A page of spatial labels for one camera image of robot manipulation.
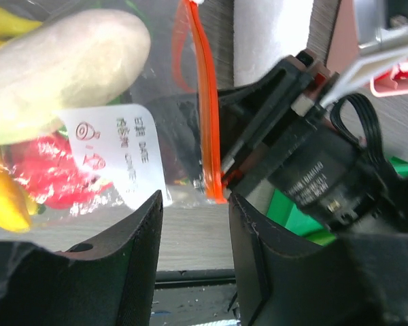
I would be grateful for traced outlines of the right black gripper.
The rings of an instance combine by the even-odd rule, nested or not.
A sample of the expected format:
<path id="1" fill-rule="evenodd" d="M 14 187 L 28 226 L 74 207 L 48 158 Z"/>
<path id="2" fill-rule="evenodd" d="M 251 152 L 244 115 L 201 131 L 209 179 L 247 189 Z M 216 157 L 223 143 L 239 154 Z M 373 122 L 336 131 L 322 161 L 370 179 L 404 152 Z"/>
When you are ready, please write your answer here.
<path id="1" fill-rule="evenodd" d="M 325 82 L 326 67 L 311 51 L 303 50 L 281 59 L 258 81 L 218 90 L 219 121 L 213 133 L 218 148 L 212 151 L 221 159 L 217 177 L 242 196 L 267 179 L 332 233 L 404 231 L 405 216 L 396 204 L 403 180 L 384 155 L 372 103 L 350 103 L 360 120 L 364 144 L 341 119 L 343 101 L 331 109 L 330 124 L 318 119 L 295 121 L 296 100 L 302 96 L 315 100 Z M 205 137 L 199 127 L 204 106 L 199 99 L 191 92 L 147 104 L 158 128 L 168 185 L 190 184 L 204 190 L 207 184 L 201 152 Z"/>

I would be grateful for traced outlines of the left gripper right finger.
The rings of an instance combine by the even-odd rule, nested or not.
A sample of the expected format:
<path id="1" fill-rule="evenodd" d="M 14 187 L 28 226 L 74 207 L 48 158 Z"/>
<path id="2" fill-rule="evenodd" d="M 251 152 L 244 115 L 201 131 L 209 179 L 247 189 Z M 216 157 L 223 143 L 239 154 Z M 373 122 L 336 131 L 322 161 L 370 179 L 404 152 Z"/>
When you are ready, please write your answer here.
<path id="1" fill-rule="evenodd" d="M 408 234 L 344 234 L 326 246 L 229 197 L 243 325 L 408 325 Z"/>

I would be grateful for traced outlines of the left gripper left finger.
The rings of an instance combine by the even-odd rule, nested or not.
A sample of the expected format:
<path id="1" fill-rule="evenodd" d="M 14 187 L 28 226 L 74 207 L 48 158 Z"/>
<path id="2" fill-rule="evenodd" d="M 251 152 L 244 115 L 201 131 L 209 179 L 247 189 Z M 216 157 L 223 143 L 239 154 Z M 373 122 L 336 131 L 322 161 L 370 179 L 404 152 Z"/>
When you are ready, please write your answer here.
<path id="1" fill-rule="evenodd" d="M 0 325 L 148 325 L 162 223 L 155 192 L 67 251 L 0 241 Z"/>

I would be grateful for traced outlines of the clear orange zip top bag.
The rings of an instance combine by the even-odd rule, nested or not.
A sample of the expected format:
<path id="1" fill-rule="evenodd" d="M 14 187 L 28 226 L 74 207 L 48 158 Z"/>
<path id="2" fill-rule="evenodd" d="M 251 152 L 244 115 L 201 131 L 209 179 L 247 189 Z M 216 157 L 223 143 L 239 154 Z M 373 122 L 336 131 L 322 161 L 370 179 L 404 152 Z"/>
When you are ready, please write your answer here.
<path id="1" fill-rule="evenodd" d="M 70 209 L 52 209 L 38 202 L 15 180 L 5 160 L 8 147 L 15 143 L 0 145 L 4 169 L 39 205 L 38 213 L 31 216 L 30 229 L 67 216 L 91 213 L 103 206 L 124 204 L 135 210 L 155 191 L 161 192 L 168 206 L 224 202 L 221 180 L 217 177 L 220 169 L 216 166 L 220 156 L 212 155 L 218 148 L 213 134 L 219 121 L 216 70 L 199 18 L 200 1 L 0 1 L 0 7 L 40 21 L 36 29 L 86 10 L 122 10 L 140 18 L 151 39 L 143 70 L 122 94 L 105 105 L 60 110 L 57 116 L 61 128 L 28 140 L 59 132 L 69 141 L 80 170 L 112 183 L 91 202 L 74 204 Z M 4 45 L 22 36 L 7 40 Z M 167 184 L 158 128 L 147 107 L 156 98 L 191 92 L 199 95 L 199 104 L 204 106 L 199 114 L 199 127 L 205 137 L 201 149 L 207 183 L 204 190 L 190 184 Z"/>

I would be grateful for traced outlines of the white fake radish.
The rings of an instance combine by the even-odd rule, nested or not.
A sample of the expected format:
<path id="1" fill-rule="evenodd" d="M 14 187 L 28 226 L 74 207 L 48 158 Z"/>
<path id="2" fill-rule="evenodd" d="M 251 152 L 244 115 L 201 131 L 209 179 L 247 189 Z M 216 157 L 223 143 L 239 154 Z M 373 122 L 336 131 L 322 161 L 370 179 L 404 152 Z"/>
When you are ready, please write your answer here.
<path id="1" fill-rule="evenodd" d="M 136 15 L 93 9 L 0 47 L 0 145 L 61 128 L 57 113 L 105 105 L 137 79 L 150 32 Z"/>

